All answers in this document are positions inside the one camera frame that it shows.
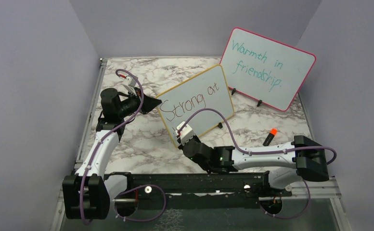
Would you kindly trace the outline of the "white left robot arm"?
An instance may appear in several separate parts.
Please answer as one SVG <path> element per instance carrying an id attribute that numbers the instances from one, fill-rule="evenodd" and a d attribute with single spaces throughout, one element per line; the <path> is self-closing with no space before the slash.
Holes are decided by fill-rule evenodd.
<path id="1" fill-rule="evenodd" d="M 119 194 L 129 197 L 133 194 L 134 185 L 125 177 L 114 177 L 105 181 L 104 174 L 107 163 L 118 146 L 130 116 L 143 115 L 154 110 L 162 103 L 152 98 L 139 88 L 127 94 L 114 88 L 101 92 L 102 112 L 96 126 L 96 136 L 90 153 L 82 166 L 63 180 L 65 214 L 68 219 L 105 219 L 111 201 Z"/>

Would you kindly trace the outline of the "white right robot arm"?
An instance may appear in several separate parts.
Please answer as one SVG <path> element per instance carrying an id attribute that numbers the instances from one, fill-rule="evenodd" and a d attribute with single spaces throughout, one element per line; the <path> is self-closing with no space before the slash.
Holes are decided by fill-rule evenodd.
<path id="1" fill-rule="evenodd" d="M 325 147 L 303 135 L 296 135 L 292 142 L 255 148 L 209 147 L 195 135 L 178 138 L 177 142 L 183 154 L 207 173 L 227 174 L 254 167 L 274 167 L 260 183 L 261 191 L 267 196 L 300 180 L 329 180 Z"/>

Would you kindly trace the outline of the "yellow framed whiteboard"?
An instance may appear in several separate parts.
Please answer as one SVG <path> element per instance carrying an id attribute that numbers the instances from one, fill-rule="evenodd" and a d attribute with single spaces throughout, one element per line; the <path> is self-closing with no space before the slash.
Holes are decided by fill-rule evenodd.
<path id="1" fill-rule="evenodd" d="M 215 109 L 226 119 L 235 113 L 227 80 L 219 64 L 164 91 L 156 98 L 162 101 L 157 109 L 174 146 L 177 146 L 174 133 L 177 126 L 199 109 Z"/>

